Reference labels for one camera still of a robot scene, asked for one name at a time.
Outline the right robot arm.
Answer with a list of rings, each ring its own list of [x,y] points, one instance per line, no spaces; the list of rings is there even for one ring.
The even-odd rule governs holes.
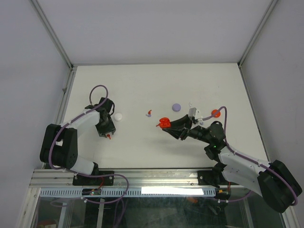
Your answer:
[[[216,183],[228,181],[241,185],[261,196],[279,213],[297,205],[303,190],[286,165],[279,160],[263,161],[237,151],[227,143],[225,126],[221,122],[214,121],[205,128],[186,115],[176,121],[161,118],[158,126],[178,140],[190,137],[206,143],[206,155],[217,162],[212,173]]]

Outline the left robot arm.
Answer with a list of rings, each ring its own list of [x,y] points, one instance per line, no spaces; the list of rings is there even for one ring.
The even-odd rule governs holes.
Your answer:
[[[116,131],[111,118],[114,108],[112,100],[102,97],[98,104],[85,107],[81,117],[61,125],[48,125],[40,160],[50,166],[81,173],[88,184],[96,184],[100,177],[98,164],[78,154],[78,138],[91,127],[96,128],[100,137],[111,138]]]

